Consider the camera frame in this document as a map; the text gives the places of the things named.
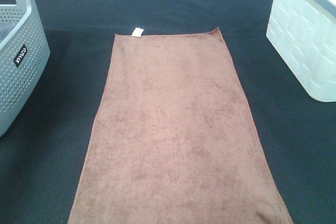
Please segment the white woven-pattern storage bin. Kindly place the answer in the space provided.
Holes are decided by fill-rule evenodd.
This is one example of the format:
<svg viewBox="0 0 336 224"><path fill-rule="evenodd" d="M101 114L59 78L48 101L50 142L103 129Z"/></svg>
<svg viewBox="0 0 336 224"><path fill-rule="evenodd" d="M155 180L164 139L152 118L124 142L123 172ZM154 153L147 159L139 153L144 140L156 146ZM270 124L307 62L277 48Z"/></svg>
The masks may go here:
<svg viewBox="0 0 336 224"><path fill-rule="evenodd" d="M335 0L273 0L266 37L309 96L335 101Z"/></svg>

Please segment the grey perforated laundry basket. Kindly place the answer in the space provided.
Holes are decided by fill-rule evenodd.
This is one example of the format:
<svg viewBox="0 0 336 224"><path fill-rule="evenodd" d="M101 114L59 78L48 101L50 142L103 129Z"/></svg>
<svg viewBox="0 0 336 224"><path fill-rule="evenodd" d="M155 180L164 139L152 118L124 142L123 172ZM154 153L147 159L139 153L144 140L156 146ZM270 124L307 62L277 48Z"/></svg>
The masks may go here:
<svg viewBox="0 0 336 224"><path fill-rule="evenodd" d="M1 4L1 24L16 26L1 42L1 135L33 92L50 49L35 0Z"/></svg>

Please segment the brown microfibre towel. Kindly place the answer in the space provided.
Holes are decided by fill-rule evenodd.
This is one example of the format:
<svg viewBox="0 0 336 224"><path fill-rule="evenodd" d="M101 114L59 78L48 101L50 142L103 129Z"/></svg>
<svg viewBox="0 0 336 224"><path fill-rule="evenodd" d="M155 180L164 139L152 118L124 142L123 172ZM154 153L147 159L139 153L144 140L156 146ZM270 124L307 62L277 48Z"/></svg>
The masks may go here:
<svg viewBox="0 0 336 224"><path fill-rule="evenodd" d="M219 29L116 35L69 223L292 223Z"/></svg>

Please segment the grey towel in basket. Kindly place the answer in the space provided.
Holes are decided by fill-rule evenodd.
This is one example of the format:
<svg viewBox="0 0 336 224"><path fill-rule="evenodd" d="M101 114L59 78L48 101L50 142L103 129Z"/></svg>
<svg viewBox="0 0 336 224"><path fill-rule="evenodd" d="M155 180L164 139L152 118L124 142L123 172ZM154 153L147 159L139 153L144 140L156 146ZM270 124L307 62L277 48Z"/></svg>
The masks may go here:
<svg viewBox="0 0 336 224"><path fill-rule="evenodd" d="M5 23L0 25L0 42L8 36L15 26L15 23Z"/></svg>

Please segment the black table cloth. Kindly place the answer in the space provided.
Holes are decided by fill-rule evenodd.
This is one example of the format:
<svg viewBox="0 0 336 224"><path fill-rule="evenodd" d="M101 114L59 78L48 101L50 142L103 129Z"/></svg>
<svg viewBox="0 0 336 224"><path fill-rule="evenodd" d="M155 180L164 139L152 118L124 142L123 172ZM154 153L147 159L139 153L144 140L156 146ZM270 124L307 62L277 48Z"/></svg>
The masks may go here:
<svg viewBox="0 0 336 224"><path fill-rule="evenodd" d="M272 0L35 0L50 57L1 138L1 223L65 223L115 34L219 27L294 223L335 223L335 104L310 98L266 39Z"/></svg>

